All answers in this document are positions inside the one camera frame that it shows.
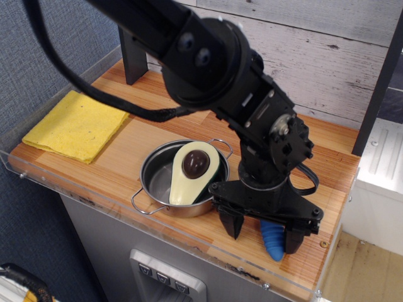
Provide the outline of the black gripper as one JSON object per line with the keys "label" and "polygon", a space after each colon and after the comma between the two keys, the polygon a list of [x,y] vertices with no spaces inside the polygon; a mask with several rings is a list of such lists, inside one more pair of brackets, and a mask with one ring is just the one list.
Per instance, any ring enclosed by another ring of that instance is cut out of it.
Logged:
{"label": "black gripper", "polygon": [[308,189],[297,189],[290,178],[261,184],[240,166],[238,181],[213,182],[208,191],[219,212],[220,221],[227,234],[237,239],[241,233],[244,217],[250,216],[285,226],[285,253],[295,254],[305,236],[317,235],[324,212],[305,199],[316,192],[319,178],[306,165],[299,164],[313,183]]}

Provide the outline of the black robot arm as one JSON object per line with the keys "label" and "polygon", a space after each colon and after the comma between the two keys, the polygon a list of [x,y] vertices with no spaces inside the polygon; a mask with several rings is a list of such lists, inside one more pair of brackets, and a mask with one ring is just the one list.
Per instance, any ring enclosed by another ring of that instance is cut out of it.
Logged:
{"label": "black robot arm", "polygon": [[263,60],[230,21],[199,18],[174,1],[93,1],[93,6],[160,61],[169,95],[190,111],[213,111],[240,139],[239,179],[209,186],[220,220],[237,237],[245,216],[283,227],[284,249],[295,253],[318,233],[323,211],[309,190],[290,181],[307,172],[309,129],[293,103],[264,73]]}

